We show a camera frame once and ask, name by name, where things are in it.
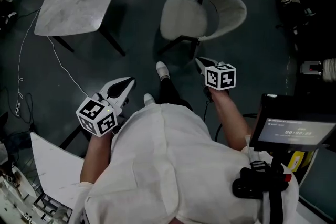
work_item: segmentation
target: person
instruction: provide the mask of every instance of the person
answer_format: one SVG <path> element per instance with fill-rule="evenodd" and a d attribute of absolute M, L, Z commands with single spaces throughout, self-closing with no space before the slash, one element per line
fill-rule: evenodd
<path fill-rule="evenodd" d="M 92 136 L 69 223 L 269 223 L 267 194 L 262 202 L 232 193 L 239 171 L 250 167 L 245 136 L 251 129 L 228 93 L 209 89 L 225 146 L 212 141 L 205 123 L 181 99 L 167 66 L 158 62 L 156 69 L 158 103 L 145 94 L 145 107 L 117 135 Z M 295 179 L 282 197 L 288 223 L 298 202 Z"/>

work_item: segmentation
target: hand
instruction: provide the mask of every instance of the hand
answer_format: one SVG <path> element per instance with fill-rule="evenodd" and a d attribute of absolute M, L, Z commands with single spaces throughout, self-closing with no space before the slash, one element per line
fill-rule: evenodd
<path fill-rule="evenodd" d="M 211 93 L 212 99 L 218 99 L 220 97 L 228 97 L 229 94 L 226 90 L 222 90 L 222 91 L 218 91 L 214 88 L 208 87 L 209 88 L 209 92 Z"/>
<path fill-rule="evenodd" d="M 104 147 L 105 143 L 111 144 L 111 140 L 113 138 L 112 131 L 106 133 L 105 135 L 98 137 L 96 135 L 91 136 L 90 144 L 92 144 L 92 147 L 94 148 L 100 148 Z"/>

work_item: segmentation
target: black chair frame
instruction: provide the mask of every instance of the black chair frame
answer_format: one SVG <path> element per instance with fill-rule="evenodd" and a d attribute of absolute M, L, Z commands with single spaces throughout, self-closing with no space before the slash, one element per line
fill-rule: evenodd
<path fill-rule="evenodd" d="M 197 0 L 197 2 L 201 5 L 203 0 Z M 190 48 L 190 59 L 194 58 L 196 47 L 200 44 L 200 41 L 196 37 L 188 37 L 188 36 L 179 36 L 175 40 L 169 42 L 166 46 L 164 46 L 162 49 L 158 51 L 158 54 L 161 55 L 162 53 L 166 52 L 170 48 L 174 47 L 176 44 L 180 43 L 183 40 L 187 40 L 191 42 L 191 48 Z"/>

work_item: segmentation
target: monitor screen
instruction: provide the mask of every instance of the monitor screen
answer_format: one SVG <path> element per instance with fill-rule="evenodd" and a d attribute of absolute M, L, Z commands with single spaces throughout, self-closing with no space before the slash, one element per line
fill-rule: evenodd
<path fill-rule="evenodd" d="M 335 125 L 329 122 L 267 118 L 258 140 L 281 144 L 317 145 Z"/>

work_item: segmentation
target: black table leg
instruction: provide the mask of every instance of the black table leg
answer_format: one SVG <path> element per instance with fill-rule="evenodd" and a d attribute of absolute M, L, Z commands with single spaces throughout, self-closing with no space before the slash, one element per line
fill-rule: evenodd
<path fill-rule="evenodd" d="M 195 41 L 191 42 L 190 53 L 189 53 L 190 59 L 194 59 L 194 55 L 195 55 L 197 45 L 198 45 L 197 42 L 195 42 Z"/>
<path fill-rule="evenodd" d="M 70 145 L 72 140 L 74 140 L 75 137 L 79 134 L 80 131 L 82 131 L 82 126 L 79 124 L 77 128 L 71 134 L 69 134 L 69 136 L 61 143 L 59 147 L 62 150 L 65 150 L 68 147 L 68 145 Z"/>
<path fill-rule="evenodd" d="M 53 37 L 58 43 L 60 43 L 63 47 L 74 52 L 74 50 L 62 39 L 61 37 Z"/>
<path fill-rule="evenodd" d="M 84 128 L 82 128 L 82 133 L 85 136 L 85 138 L 87 139 L 87 141 L 91 140 L 92 134 L 90 134 L 89 132 L 87 132 L 86 130 L 84 130 Z"/>
<path fill-rule="evenodd" d="M 111 36 L 111 34 L 107 31 L 106 28 L 101 26 L 99 28 L 99 32 L 108 40 L 109 43 L 123 56 L 125 56 L 125 52 L 122 50 L 122 48 L 119 46 L 119 44 L 116 42 L 116 40 Z"/>

